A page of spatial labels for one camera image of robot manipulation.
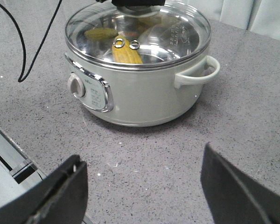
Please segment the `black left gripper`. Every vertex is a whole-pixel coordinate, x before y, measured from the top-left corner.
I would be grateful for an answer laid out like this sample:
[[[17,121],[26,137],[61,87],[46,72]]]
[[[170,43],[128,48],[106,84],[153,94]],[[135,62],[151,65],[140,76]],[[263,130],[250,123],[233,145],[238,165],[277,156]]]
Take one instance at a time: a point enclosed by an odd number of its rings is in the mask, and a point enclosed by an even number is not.
[[[111,0],[117,7],[164,6],[165,0]]]

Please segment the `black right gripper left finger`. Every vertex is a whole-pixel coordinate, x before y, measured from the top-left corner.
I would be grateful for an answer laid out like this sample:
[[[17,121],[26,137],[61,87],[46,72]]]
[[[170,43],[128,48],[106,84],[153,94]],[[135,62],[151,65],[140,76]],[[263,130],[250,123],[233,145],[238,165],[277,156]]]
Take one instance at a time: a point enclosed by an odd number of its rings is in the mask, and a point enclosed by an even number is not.
[[[87,164],[75,154],[29,191],[2,206],[0,224],[81,224],[87,201]]]

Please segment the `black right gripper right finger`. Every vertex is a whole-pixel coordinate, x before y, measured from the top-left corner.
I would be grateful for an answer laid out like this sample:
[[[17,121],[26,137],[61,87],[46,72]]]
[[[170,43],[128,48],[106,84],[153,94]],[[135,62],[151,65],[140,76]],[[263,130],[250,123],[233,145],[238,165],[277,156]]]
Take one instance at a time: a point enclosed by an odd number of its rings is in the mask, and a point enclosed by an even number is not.
[[[206,144],[200,177],[216,224],[280,224],[280,196]]]

